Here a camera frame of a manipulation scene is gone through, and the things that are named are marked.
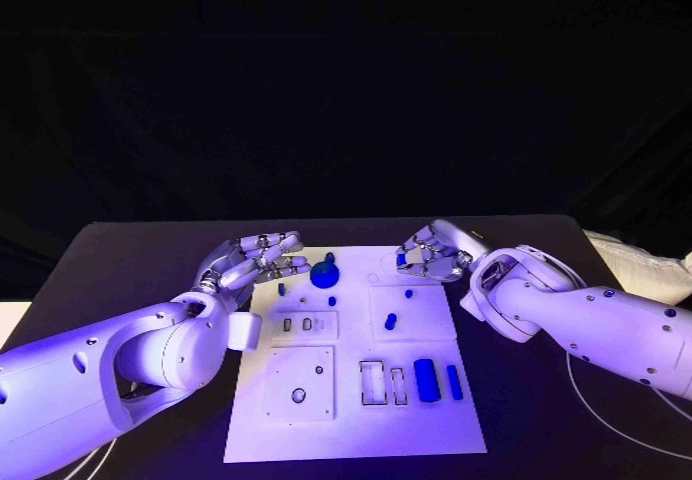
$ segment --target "black table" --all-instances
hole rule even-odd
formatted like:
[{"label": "black table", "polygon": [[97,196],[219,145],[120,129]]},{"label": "black table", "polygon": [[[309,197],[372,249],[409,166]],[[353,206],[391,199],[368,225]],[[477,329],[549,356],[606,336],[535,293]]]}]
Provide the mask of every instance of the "black table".
[{"label": "black table", "polygon": [[[525,243],[545,250],[590,285],[617,286],[570,217],[447,218],[497,247]],[[398,245],[431,220],[92,224],[72,242],[3,350],[173,298],[189,289],[199,262],[225,239],[297,229],[313,246]],[[458,306],[464,288],[457,282],[446,291],[487,454],[224,464],[241,360],[241,353],[228,351],[209,385],[118,439],[97,479],[692,478],[692,462],[630,443],[591,416],[572,391],[564,351],[548,335],[518,344],[466,313]],[[585,398],[611,424],[692,455],[692,425],[647,387],[581,360],[572,365]],[[63,478],[71,468],[49,478]]]}]

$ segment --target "white cable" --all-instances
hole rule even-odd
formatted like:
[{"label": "white cable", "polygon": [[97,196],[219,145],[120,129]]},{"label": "white cable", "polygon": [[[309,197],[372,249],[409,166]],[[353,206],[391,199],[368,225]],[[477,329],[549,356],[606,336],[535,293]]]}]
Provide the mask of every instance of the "white cable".
[{"label": "white cable", "polygon": [[111,453],[111,450],[112,450],[112,446],[115,445],[115,440],[117,440],[117,438],[112,439],[111,446],[108,447],[104,458],[98,462],[97,468],[94,469],[94,472],[91,472],[89,478],[87,478],[87,480],[91,480],[94,478],[94,475],[97,474],[101,466],[104,465],[105,459],[108,458],[108,454]]},{"label": "white cable", "polygon": [[69,479],[79,473],[79,470],[81,470],[82,467],[87,465],[87,462],[91,460],[91,458],[92,458],[94,455],[97,454],[98,448],[95,448],[95,449],[91,451],[89,456],[82,460],[82,463],[76,466],[76,468],[72,470],[72,472],[71,472],[69,475],[63,478],[63,480],[69,480]]},{"label": "white cable", "polygon": [[663,450],[662,448],[659,447],[655,447],[653,445],[649,445],[647,443],[642,442],[640,440],[637,440],[636,438],[630,437],[626,433],[623,433],[616,427],[613,427],[610,425],[610,423],[598,416],[598,414],[595,413],[594,409],[591,408],[591,405],[588,404],[584,396],[581,395],[581,392],[580,392],[580,388],[577,387],[577,382],[574,381],[574,376],[572,376],[572,366],[570,364],[570,353],[567,354],[567,371],[570,373],[570,380],[572,382],[572,387],[574,387],[574,391],[577,392],[577,395],[580,396],[580,399],[581,399],[581,402],[584,403],[584,406],[588,408],[588,411],[591,412],[591,414],[594,415],[594,417],[598,419],[598,421],[620,435],[623,436],[627,440],[630,440],[631,442],[634,443],[639,443],[639,445],[642,445],[643,447],[646,448],[650,448],[652,450],[656,450],[657,452],[660,453],[665,453],[666,455],[672,455],[673,457],[678,457],[678,458],[683,458],[685,460],[692,460],[692,457],[689,457],[688,455],[682,455],[679,453],[675,453],[675,452],[669,452],[668,450]]},{"label": "white cable", "polygon": [[688,419],[692,421],[692,415],[682,410],[682,408],[669,400],[669,398],[660,393],[660,390],[652,387],[652,390],[656,392],[656,395],[663,399],[663,401],[670,405],[670,408]]}]

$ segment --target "small blue block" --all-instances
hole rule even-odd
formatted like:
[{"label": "small blue block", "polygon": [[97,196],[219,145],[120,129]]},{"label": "small blue block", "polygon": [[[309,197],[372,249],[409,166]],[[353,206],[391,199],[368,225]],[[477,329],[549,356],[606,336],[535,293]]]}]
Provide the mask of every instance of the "small blue block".
[{"label": "small blue block", "polygon": [[435,365],[430,358],[421,358],[414,362],[415,383],[418,385],[418,398],[421,402],[433,403],[443,398],[437,383]]},{"label": "small blue block", "polygon": [[464,395],[461,393],[457,367],[454,365],[447,365],[447,376],[450,377],[451,396],[454,397],[454,400],[461,400],[464,398]]},{"label": "small blue block", "polygon": [[397,323],[397,315],[394,313],[391,313],[388,316],[386,316],[386,322],[385,322],[385,328],[388,330],[394,330],[394,324]]}]

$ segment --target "robotic arm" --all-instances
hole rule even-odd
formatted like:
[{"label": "robotic arm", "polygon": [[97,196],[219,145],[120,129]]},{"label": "robotic arm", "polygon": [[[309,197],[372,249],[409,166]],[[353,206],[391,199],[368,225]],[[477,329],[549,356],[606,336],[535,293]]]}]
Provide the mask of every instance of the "robotic arm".
[{"label": "robotic arm", "polygon": [[692,312],[587,288],[548,254],[525,245],[490,251],[480,236],[446,220],[424,227],[397,254],[402,274],[448,282],[471,272],[461,306],[505,337],[523,343],[544,329],[571,355],[692,399]]},{"label": "robotic arm", "polygon": [[209,383],[226,348],[255,349],[261,318],[235,310],[254,283],[310,270],[284,256],[301,248],[298,232],[224,242],[170,302],[0,355],[1,478],[68,465]]}]

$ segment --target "black backdrop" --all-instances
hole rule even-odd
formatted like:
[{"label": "black backdrop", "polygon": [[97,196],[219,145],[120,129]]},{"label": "black backdrop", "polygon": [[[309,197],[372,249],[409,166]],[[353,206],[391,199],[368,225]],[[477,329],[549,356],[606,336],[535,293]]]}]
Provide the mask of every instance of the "black backdrop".
[{"label": "black backdrop", "polygon": [[4,298],[105,220],[567,212],[685,253],[685,2],[329,5],[3,16]]}]

